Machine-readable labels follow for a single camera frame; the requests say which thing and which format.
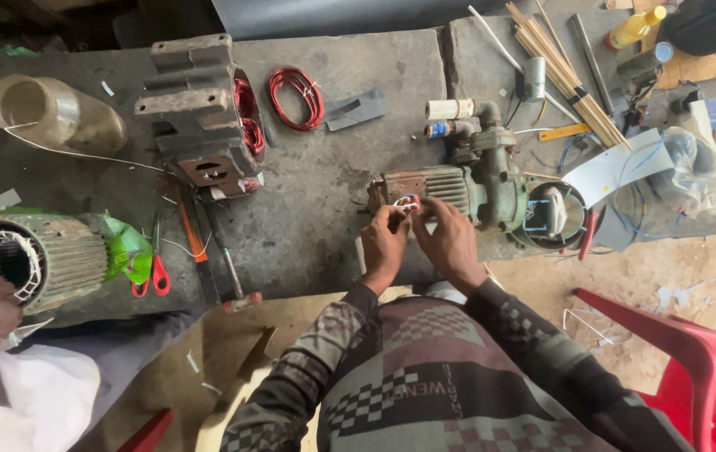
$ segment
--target yellow bottle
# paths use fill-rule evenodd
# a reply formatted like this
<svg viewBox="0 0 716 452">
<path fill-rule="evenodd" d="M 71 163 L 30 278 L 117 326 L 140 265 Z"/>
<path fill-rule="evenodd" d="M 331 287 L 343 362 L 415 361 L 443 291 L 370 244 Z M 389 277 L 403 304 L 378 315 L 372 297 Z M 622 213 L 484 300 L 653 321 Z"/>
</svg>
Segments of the yellow bottle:
<svg viewBox="0 0 716 452">
<path fill-rule="evenodd" d="M 666 15 L 665 7 L 657 6 L 646 13 L 629 17 L 606 35 L 606 46 L 612 50 L 620 50 L 643 39 L 651 31 L 651 26 L 660 23 Z"/>
</svg>

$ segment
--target wrist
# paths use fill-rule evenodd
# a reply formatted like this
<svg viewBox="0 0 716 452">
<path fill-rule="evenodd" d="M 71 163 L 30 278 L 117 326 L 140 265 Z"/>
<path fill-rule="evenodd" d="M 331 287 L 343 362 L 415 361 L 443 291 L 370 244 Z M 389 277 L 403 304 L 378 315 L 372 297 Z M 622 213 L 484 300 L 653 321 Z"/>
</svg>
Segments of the wrist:
<svg viewBox="0 0 716 452">
<path fill-rule="evenodd" d="M 363 285 L 371 289 L 378 297 L 382 295 L 386 289 L 388 289 L 388 287 L 392 284 L 392 281 L 393 279 L 389 279 L 388 277 L 384 277 L 379 273 L 374 272 L 366 273 L 363 275 L 363 279 L 361 280 Z"/>
<path fill-rule="evenodd" d="M 470 297 L 487 279 L 489 279 L 489 275 L 486 274 L 480 264 L 476 264 L 472 268 L 457 274 L 456 281 L 452 282 L 452 284 L 459 292 L 466 297 Z"/>
</svg>

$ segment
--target patterned sweater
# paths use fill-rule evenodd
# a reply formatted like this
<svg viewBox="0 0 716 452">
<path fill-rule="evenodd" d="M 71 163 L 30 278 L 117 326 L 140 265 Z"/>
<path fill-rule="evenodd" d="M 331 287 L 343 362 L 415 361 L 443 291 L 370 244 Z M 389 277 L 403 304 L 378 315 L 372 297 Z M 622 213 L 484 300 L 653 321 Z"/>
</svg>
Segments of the patterned sweater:
<svg viewBox="0 0 716 452">
<path fill-rule="evenodd" d="M 237 409 L 221 450 L 692 452 L 663 413 L 491 280 L 460 306 L 378 306 L 357 285 L 325 308 Z"/>
</svg>

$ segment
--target red plastic chair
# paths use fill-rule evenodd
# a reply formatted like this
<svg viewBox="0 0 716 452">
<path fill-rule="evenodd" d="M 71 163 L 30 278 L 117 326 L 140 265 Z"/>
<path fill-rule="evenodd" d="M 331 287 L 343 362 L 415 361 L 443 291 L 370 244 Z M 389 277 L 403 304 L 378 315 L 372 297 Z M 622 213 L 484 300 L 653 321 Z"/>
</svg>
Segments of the red plastic chair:
<svg viewBox="0 0 716 452">
<path fill-rule="evenodd" d="M 137 431 L 118 452 L 152 452 L 174 420 L 174 410 L 163 408 Z"/>
<path fill-rule="evenodd" d="M 656 395 L 640 396 L 662 410 L 698 452 L 716 452 L 716 331 L 589 290 L 575 289 L 574 294 L 672 357 Z"/>
</svg>

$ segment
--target stone workbench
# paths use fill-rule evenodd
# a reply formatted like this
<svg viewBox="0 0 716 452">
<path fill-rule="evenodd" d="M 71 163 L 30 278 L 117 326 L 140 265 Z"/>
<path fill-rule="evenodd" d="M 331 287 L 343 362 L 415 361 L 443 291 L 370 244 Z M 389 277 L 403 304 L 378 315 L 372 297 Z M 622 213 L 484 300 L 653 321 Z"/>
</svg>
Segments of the stone workbench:
<svg viewBox="0 0 716 452">
<path fill-rule="evenodd" d="M 583 53 L 567 24 L 569 14 L 550 10 L 548 13 L 552 18 L 556 14 L 553 23 L 567 52 L 581 79 L 597 97 Z M 597 10 L 583 16 L 590 39 L 598 44 L 595 52 L 611 83 L 610 88 L 618 83 L 614 73 L 616 62 L 627 59 L 630 54 L 623 51 L 613 59 L 601 48 L 601 36 L 626 16 L 624 11 Z M 505 118 L 511 115 L 514 107 L 511 95 L 502 98 L 499 92 L 501 88 L 513 91 L 513 68 L 493 49 L 475 20 L 455 21 L 443 31 L 233 44 L 233 59 L 252 80 L 263 121 L 275 146 L 267 149 L 265 186 L 248 198 L 228 202 L 218 211 L 228 225 L 226 240 L 244 290 L 259 290 L 266 299 L 273 299 L 339 292 L 351 287 L 359 277 L 354 239 L 369 220 L 356 210 L 366 202 L 366 187 L 372 175 L 447 162 L 443 141 L 424 140 L 421 136 L 427 100 L 489 98 L 501 104 Z M 511 37 L 511 19 L 495 17 L 489 18 L 489 22 L 514 58 L 524 62 L 524 51 Z M 302 68 L 321 86 L 325 100 L 340 100 L 380 87 L 385 92 L 389 113 L 336 132 L 325 126 L 309 133 L 295 132 L 278 120 L 264 91 L 264 82 L 272 70 L 283 65 Z M 0 77 L 11 73 L 55 77 L 109 103 L 130 127 L 130 143 L 118 157 L 161 166 L 159 154 L 150 150 L 156 147 L 151 130 L 134 124 L 131 119 L 133 104 L 142 93 L 142 79 L 154 74 L 148 49 L 0 59 Z M 113 97 L 104 91 L 102 80 L 114 91 Z M 702 85 L 710 96 L 716 96 L 716 80 Z M 552 86 L 550 90 L 560 98 Z M 686 90 L 689 88 L 655 93 L 651 102 L 657 108 L 651 110 L 651 121 L 661 125 L 669 101 L 685 96 Z M 281 97 L 281 101 L 284 107 L 288 106 L 285 110 L 292 119 L 297 119 L 293 116 L 301 114 L 298 100 Z M 532 128 L 539 107 L 520 107 L 510 128 Z M 537 127 L 569 123 L 549 105 Z M 518 141 L 515 159 L 524 170 L 555 174 L 551 166 L 558 161 L 565 140 L 539 143 L 536 134 L 521 134 Z M 590 150 L 584 151 L 573 166 L 592 155 Z M 77 159 L 32 149 L 0 132 L 0 193 L 12 187 L 26 206 L 71 215 L 108 209 L 114 217 L 146 231 L 151 228 L 154 210 L 160 206 L 166 218 L 166 238 L 182 244 L 187 242 L 176 207 L 160 197 L 167 193 L 166 180 L 151 169 L 129 169 L 124 163 Z M 662 210 L 655 196 L 649 205 L 644 229 L 669 231 L 674 220 L 672 214 Z M 203 230 L 206 236 L 205 223 Z M 711 233 L 716 233 L 716 216 L 682 221 L 676 235 Z M 208 251 L 219 275 L 218 286 L 223 293 L 230 292 L 232 288 L 221 255 L 214 248 L 211 242 Z M 540 252 L 537 249 L 519 252 L 503 235 L 487 232 L 478 233 L 478 248 L 482 260 L 511 259 Z M 99 292 L 68 303 L 49 315 L 56 315 L 56 324 L 63 325 L 202 303 L 192 258 L 170 244 L 163 244 L 162 256 L 173 280 L 169 296 L 161 298 L 152 294 L 134 298 L 128 281 L 119 277 L 105 284 Z M 416 246 L 408 247 L 403 270 L 395 284 L 436 279 L 438 275 L 422 252 Z"/>
</svg>

